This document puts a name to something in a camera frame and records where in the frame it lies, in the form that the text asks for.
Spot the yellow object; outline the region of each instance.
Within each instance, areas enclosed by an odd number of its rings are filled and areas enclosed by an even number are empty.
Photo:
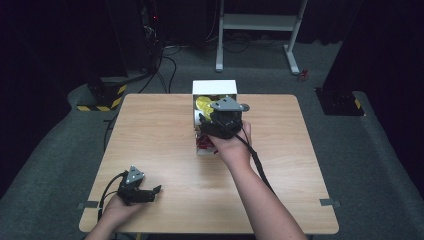
[[[203,114],[207,120],[211,120],[210,114],[213,112],[213,108],[211,108],[211,103],[213,101],[209,97],[199,96],[196,99],[196,107],[198,110],[203,111]]]

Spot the dark background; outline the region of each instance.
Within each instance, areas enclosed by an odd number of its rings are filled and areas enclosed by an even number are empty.
[[[165,2],[157,1],[163,13],[169,9],[185,13],[161,16],[158,12],[163,23],[185,23],[168,29],[164,24],[165,33],[201,45],[213,21],[214,2]],[[297,0],[286,5],[271,0],[244,2],[227,1],[227,9],[280,14],[296,12],[299,5]],[[420,70],[424,66],[424,9],[421,1],[414,0],[370,0],[360,5],[361,1],[310,1],[298,41],[328,44],[347,36],[324,89],[367,94],[399,160],[423,195],[424,85]],[[38,142],[69,112],[67,94],[72,89],[93,77],[125,75],[125,46],[109,10],[101,0],[1,3],[1,102],[5,110],[1,195]],[[190,27],[190,33],[176,36]]]

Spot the black curtain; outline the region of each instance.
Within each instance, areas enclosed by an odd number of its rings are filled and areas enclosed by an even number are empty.
[[[355,19],[362,0],[309,0],[298,42],[322,44],[343,41]]]
[[[410,178],[424,196],[424,5],[366,0],[323,90],[367,94]]]
[[[93,77],[63,1],[2,1],[0,196],[40,140],[71,110],[68,94]]]

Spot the forearm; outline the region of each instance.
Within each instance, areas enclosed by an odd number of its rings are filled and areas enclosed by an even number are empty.
[[[229,166],[257,239],[306,239],[281,201],[250,166]]]
[[[85,240],[109,240],[116,227],[117,224],[113,221],[113,218],[103,216]]]

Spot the person's left hand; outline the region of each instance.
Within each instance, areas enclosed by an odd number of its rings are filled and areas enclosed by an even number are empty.
[[[126,205],[118,195],[114,195],[107,204],[96,226],[85,238],[86,240],[110,239],[117,227],[127,221],[134,213],[143,209],[148,203]]]
[[[107,219],[111,227],[117,228],[146,205],[147,203],[126,205],[118,195],[114,195],[103,211],[101,219]]]

